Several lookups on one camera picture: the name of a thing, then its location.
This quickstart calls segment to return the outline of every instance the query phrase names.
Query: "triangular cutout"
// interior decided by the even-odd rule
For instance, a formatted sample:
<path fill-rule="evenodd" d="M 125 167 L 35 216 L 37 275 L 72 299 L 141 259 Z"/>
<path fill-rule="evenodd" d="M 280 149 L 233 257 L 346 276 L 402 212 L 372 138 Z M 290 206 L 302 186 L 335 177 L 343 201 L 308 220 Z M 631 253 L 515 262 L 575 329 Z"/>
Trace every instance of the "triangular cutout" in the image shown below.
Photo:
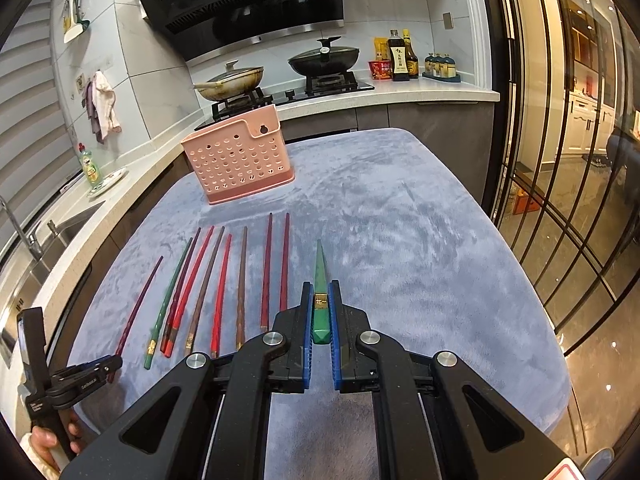
<path fill-rule="evenodd" d="M 466 403 L 476 421 L 484 446 L 497 452 L 524 438 L 524 432 L 510 418 L 500 412 L 470 384 L 462 387 Z"/>
<path fill-rule="evenodd" d="M 147 412 L 122 434 L 122 441 L 145 453 L 155 453 L 180 397 L 180 387 L 170 388 Z"/>

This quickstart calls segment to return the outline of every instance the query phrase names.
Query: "faucet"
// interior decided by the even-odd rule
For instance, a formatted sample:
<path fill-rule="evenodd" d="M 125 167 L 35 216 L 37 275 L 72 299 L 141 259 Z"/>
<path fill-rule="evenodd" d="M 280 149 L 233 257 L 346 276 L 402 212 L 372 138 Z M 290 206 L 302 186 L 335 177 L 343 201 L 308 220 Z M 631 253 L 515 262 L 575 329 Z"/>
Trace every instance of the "faucet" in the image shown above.
<path fill-rule="evenodd" d="M 20 222 L 18 222 L 17 218 L 14 216 L 14 212 L 9 209 L 8 203 L 4 198 L 2 198 L 2 196 L 0 196 L 0 206 L 2 206 L 2 209 L 6 211 L 9 217 L 9 222 L 13 224 L 15 232 L 18 233 L 18 236 L 20 237 L 20 240 L 22 240 L 22 243 L 27 246 L 29 252 L 31 253 L 31 256 L 33 256 L 36 260 L 42 259 L 42 247 L 38 239 L 36 238 L 35 229 L 31 231 L 29 235 L 25 234 L 25 232 L 22 230 L 22 227 L 20 227 Z"/>

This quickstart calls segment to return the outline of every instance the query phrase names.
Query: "black wok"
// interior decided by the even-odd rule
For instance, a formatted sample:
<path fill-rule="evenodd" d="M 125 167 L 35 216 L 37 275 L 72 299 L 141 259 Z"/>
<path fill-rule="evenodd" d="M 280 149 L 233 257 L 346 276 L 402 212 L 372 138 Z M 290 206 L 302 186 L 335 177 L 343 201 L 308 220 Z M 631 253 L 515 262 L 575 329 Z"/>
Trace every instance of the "black wok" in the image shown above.
<path fill-rule="evenodd" d="M 291 68 L 300 75 L 320 77 L 347 72 L 358 60 L 360 50 L 351 46 L 331 46 L 340 36 L 318 40 L 321 48 L 315 48 L 289 59 Z"/>

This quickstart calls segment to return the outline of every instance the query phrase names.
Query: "pink basket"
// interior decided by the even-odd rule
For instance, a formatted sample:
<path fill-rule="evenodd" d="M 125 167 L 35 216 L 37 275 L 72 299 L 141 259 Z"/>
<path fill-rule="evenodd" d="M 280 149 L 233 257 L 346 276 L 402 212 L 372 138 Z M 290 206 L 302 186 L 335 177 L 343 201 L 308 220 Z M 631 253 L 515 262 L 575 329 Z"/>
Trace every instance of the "pink basket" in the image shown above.
<path fill-rule="evenodd" d="M 295 178 L 274 105 L 207 126 L 181 143 L 211 205 Z"/>

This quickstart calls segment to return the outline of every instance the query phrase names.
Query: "range hood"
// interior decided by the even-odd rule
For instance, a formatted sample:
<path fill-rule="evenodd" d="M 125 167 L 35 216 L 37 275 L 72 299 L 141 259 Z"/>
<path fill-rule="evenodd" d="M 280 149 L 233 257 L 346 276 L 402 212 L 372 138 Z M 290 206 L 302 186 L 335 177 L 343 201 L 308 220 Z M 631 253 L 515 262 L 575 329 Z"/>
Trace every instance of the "range hood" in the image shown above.
<path fill-rule="evenodd" d="M 344 25 L 342 0 L 140 0 L 155 30 L 194 65 L 249 44 Z"/>

